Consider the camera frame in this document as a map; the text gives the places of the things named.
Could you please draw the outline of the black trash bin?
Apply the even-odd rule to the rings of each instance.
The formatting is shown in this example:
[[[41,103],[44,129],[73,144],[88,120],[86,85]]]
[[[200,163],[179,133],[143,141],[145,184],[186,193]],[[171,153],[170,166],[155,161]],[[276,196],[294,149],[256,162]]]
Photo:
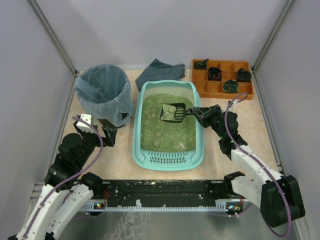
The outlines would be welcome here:
[[[125,126],[125,124],[120,125],[120,126],[115,126],[107,119],[98,119],[98,121],[101,123],[102,126],[108,127],[109,129],[119,129],[119,128],[122,128]]]

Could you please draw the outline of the black litter scoop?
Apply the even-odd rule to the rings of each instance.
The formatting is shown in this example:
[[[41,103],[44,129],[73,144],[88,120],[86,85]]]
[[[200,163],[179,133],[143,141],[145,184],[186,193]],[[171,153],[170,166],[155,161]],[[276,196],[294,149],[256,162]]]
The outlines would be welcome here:
[[[191,108],[187,109],[184,103],[166,103],[162,105],[160,120],[167,123],[181,123],[186,116],[193,116]]]

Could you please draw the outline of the teal plastic litter box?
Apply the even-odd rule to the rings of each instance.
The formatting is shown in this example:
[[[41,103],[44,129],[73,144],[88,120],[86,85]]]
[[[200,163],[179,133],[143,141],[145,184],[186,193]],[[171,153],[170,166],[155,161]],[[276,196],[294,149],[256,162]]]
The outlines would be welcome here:
[[[161,120],[163,105],[183,102],[201,106],[196,87],[189,81],[161,80],[143,85],[134,117],[132,155],[142,168],[184,171],[197,167],[205,155],[204,128],[194,116],[181,123]]]

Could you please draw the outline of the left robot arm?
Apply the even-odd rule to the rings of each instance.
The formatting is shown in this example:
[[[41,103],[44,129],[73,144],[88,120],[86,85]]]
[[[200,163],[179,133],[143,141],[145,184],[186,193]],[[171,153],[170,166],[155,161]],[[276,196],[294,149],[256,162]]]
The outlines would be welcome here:
[[[11,240],[57,240],[80,208],[101,193],[103,180],[88,172],[87,160],[95,150],[113,147],[117,129],[78,126],[67,134],[58,147],[54,163],[44,179],[40,197],[23,228]]]

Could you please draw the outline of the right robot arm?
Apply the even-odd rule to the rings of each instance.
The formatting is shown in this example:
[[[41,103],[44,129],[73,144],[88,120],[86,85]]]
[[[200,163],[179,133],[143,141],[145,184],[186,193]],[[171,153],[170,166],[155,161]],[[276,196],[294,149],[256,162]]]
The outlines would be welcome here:
[[[248,174],[226,175],[227,189],[241,195],[259,208],[270,227],[278,227],[306,215],[299,183],[292,175],[273,170],[253,153],[238,131],[238,115],[223,111],[219,105],[192,107],[189,112],[204,128],[211,127],[219,136],[219,146],[232,162]]]

